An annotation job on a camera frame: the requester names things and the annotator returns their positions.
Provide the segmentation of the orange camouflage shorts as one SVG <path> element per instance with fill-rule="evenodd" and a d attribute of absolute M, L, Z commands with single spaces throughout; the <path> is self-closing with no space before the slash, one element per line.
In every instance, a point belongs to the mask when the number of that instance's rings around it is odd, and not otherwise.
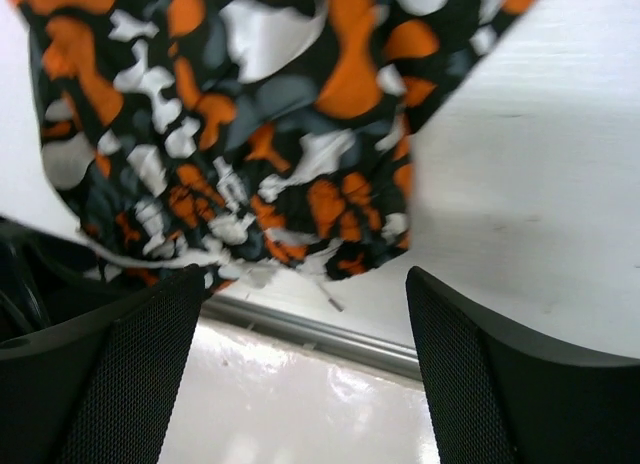
<path fill-rule="evenodd" d="M 410 246 L 410 138 L 535 0 L 8 0 L 44 175 L 129 279 L 323 286 Z"/>

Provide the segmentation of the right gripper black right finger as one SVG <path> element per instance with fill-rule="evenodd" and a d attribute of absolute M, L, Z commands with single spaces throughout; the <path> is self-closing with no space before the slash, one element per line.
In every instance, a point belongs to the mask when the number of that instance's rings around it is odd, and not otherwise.
<path fill-rule="evenodd" d="M 638 462 L 638 360 L 535 331 L 417 266 L 406 294 L 441 462 Z"/>

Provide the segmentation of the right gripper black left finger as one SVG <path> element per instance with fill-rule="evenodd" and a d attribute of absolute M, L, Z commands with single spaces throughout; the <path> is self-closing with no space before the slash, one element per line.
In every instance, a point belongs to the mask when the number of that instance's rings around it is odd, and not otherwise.
<path fill-rule="evenodd" d="M 157 462 L 204 300 L 192 265 L 3 342 L 2 462 Z"/>

